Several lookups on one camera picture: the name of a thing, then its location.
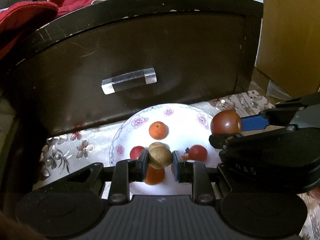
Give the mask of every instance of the floral plate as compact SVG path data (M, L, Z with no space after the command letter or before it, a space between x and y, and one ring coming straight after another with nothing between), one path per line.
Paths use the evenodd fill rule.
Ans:
M208 151L207 167L220 163L219 151L209 143L212 116L202 110L182 104L163 104L146 108L130 117L118 130L110 149L110 165L120 160L130 159L130 151L135 146L148 146L157 140L149 135L149 126L161 121L169 128L166 138L158 140L168 145L171 151L178 150L183 155L187 147L194 144L204 146ZM191 184L174 181L170 166L165 168L165 179L154 186L144 182L130 184L130 192L136 195L191 195Z

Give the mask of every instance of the tomato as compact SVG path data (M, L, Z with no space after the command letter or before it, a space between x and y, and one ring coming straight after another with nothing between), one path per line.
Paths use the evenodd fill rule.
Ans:
M214 116L210 129L212 134L241 133L241 117L233 110L225 110Z
M138 160L143 150L144 150L144 147L142 146L133 147L132 150L130 151L130 159Z
M208 157L206 148L201 145L193 145L190 149L186 149L189 159L204 162Z

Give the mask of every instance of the red cloth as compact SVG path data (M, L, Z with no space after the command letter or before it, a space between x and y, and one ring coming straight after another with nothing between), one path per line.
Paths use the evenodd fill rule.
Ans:
M57 12L58 6L52 2L17 2L0 12L0 59L21 35L50 22Z
M50 0L59 7L57 17L65 15L71 11L88 6L94 0Z
M49 2L18 2L0 12L0 60L15 45L36 29L93 0L50 0Z

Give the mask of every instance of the orange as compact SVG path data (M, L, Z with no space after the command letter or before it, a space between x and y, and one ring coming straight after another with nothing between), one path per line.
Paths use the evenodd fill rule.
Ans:
M151 166L148 166L147 176L144 183L148 185L156 185L164 180L164 168L155 169Z
M181 156L182 160L186 161L186 160L190 160L190 157L188 155L182 155ZM173 173L173 166L172 166L172 163L170 165L170 168L171 168L171 172Z
M161 140L168 135L168 130L163 122L154 122L149 127L149 134L153 139Z

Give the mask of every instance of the clear acrylic handle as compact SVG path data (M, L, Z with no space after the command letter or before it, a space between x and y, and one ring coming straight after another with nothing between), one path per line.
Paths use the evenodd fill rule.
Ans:
M105 95L109 95L125 89L156 82L157 77L154 68L147 68L104 79L102 80L101 88Z

